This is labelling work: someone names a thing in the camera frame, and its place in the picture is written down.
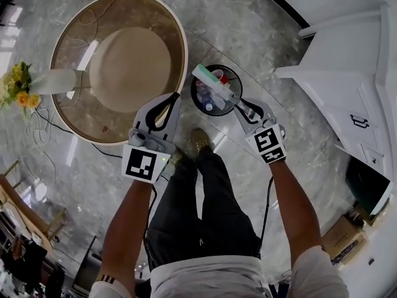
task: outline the white shirt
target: white shirt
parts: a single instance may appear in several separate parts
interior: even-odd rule
[[[151,297],[264,298],[267,284],[261,261],[248,256],[210,256],[177,261],[152,270]],[[320,246],[301,254],[292,269],[288,298],[348,298],[329,255]],[[94,283],[90,298],[132,298],[117,280]]]

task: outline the glass tabletop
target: glass tabletop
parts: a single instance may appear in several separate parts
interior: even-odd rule
[[[186,41],[175,15],[157,0],[97,0],[72,19],[56,43],[50,68],[69,68],[78,73],[81,87],[53,95],[55,109],[65,124],[90,142],[116,144],[128,140],[135,112],[115,112],[102,105],[90,85],[89,65],[98,44],[127,27],[156,33],[171,56],[171,72],[161,94],[180,91],[186,71]]]

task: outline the marble floor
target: marble floor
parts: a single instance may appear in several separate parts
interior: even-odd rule
[[[14,0],[21,8],[13,24],[0,28],[0,70],[24,60],[38,71],[48,68],[56,40],[68,21],[93,0]],[[185,28],[189,46],[189,71],[182,90],[182,109],[176,143],[187,148],[190,130],[208,132],[216,152],[228,168],[236,198],[260,234],[266,204],[269,168],[258,159],[244,140],[234,114],[209,117],[190,98],[190,72],[198,64],[224,64],[243,82],[244,97],[261,98],[275,112],[287,131],[287,163],[309,195],[326,231],[349,208],[353,197],[345,182],[349,156],[334,144],[336,136],[308,96],[292,80],[277,80],[278,66],[299,63],[308,42],[298,37],[299,27],[271,0],[162,0],[177,14]],[[43,107],[50,115],[49,97]],[[53,122],[63,125],[54,115]],[[30,120],[31,128],[37,120]],[[14,160],[23,160],[13,173],[24,181],[19,192],[33,210],[46,220],[66,207],[65,227],[55,247],[54,260],[73,277],[94,235],[103,241],[107,227],[131,181],[120,175],[121,162],[100,154],[91,144],[54,127],[51,133],[36,132],[45,145],[36,145],[33,133],[13,106],[0,113],[0,171]],[[103,147],[121,154],[122,148]],[[167,167],[166,176],[172,174]],[[156,183],[161,197],[166,181]],[[203,200],[202,180],[197,183],[198,208]],[[140,263],[145,262],[142,253]],[[290,268],[289,250],[275,191],[270,196],[262,262],[265,275],[280,277]]]

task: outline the flower vase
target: flower vase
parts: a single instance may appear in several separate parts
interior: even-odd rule
[[[78,87],[77,75],[74,70],[54,69],[46,73],[30,73],[32,82],[30,92],[39,95],[67,93]]]

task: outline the drawer handle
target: drawer handle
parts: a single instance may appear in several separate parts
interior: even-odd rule
[[[355,115],[350,115],[350,118],[353,120],[353,124],[355,126],[358,126],[360,128],[364,128],[364,129],[369,127],[367,119],[364,119],[364,118],[361,118],[361,117],[358,117]]]

